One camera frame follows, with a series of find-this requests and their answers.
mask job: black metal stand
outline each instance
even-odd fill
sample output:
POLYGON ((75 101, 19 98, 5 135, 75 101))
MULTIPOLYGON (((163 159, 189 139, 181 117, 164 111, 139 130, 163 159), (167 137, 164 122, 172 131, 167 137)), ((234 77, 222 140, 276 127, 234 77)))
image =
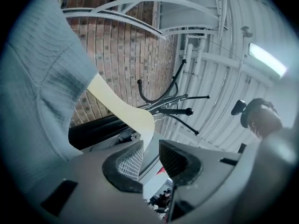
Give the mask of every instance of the black metal stand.
MULTIPOLYGON (((156 100, 149 100, 145 97, 142 91, 142 80, 138 80, 138 89, 140 93, 140 97, 146 102, 145 105, 139 106, 138 108, 145 109, 149 111, 153 116, 158 115, 165 115, 176 119, 186 128, 190 129, 195 135, 199 134, 199 131, 195 130, 183 120, 181 120, 177 115, 184 114, 187 116, 191 116, 193 114, 192 108, 187 109, 168 109, 171 106, 177 105, 180 101, 184 101, 187 99, 209 99, 210 96, 195 96, 195 97, 188 97, 187 94, 177 96, 178 95, 178 84, 177 79, 179 77, 180 72, 184 68, 186 64, 186 60, 184 59, 176 73, 173 77, 173 80, 164 94, 156 100), (173 95, 169 96, 169 93, 175 86, 176 91, 173 95)), ((120 134, 128 130, 130 127, 127 126, 124 122, 118 119, 114 115, 109 115, 107 117, 90 121, 88 123, 73 127, 69 129, 69 142, 77 149, 84 149, 90 147, 94 144, 102 142, 106 139, 109 139, 115 135, 120 134)))

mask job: ceiling light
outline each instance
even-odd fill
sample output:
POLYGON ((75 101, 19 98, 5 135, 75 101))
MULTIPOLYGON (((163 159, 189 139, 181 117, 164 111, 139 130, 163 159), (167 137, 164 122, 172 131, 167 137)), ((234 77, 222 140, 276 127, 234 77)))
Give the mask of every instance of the ceiling light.
POLYGON ((249 55, 269 66, 272 70, 279 74, 280 77, 282 77, 286 72, 286 67, 278 59, 253 43, 249 44, 249 55))

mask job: white ceiling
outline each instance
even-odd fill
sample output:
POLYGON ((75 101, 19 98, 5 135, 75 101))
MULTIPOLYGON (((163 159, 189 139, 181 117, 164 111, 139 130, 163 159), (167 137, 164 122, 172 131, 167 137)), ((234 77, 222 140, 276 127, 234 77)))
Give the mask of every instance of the white ceiling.
MULTIPOLYGON (((199 3, 204 5, 205 1, 208 8, 217 11, 216 0, 199 0, 199 3)), ((210 95, 211 98, 188 101, 187 106, 193 108, 194 114, 190 117, 181 116, 200 131, 199 136, 196 137, 174 120, 165 119, 163 129, 166 138, 230 152, 237 152, 241 143, 256 141, 248 129, 242 128, 240 116, 231 116, 230 112, 238 99, 249 102, 253 98, 266 97, 271 87, 278 82, 278 77, 268 67, 247 55, 248 44, 257 44, 290 67, 299 59, 299 43, 288 22, 270 0, 228 0, 226 26, 228 29, 224 30, 221 41, 217 35, 208 35, 197 76, 197 90, 194 94, 189 93, 189 96, 210 95), (251 38, 243 37, 241 28, 244 26, 253 33, 251 38)), ((181 39, 176 66, 182 59, 185 45, 183 35, 181 39)), ((185 86, 186 93, 194 69, 198 40, 193 38, 189 42, 195 45, 195 49, 185 86)))

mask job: person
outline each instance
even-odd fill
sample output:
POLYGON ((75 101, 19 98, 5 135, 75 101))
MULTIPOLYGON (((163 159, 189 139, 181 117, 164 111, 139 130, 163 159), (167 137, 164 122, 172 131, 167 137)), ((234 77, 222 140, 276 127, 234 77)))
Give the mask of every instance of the person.
POLYGON ((241 115, 241 125, 249 128, 251 133, 259 140, 265 139, 269 134, 280 130, 282 122, 274 105, 263 98, 255 98, 247 105, 238 100, 231 112, 232 115, 241 115))

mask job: brick wall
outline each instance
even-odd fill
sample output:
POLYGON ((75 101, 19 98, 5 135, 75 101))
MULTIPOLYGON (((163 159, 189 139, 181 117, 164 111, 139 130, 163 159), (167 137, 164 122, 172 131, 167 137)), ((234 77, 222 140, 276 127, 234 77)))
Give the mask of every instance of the brick wall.
MULTIPOLYGON (((67 7, 98 7, 113 0, 68 0, 67 7)), ((127 12, 147 24, 153 21, 153 2, 143 2, 127 12)), ((137 80, 143 80, 147 98, 159 97, 171 82, 177 36, 158 39, 151 33, 123 22, 103 18, 72 18, 68 20, 79 36, 99 74, 126 103, 139 106, 141 100, 137 80)), ((80 97, 71 126, 110 114, 88 91, 80 97)))

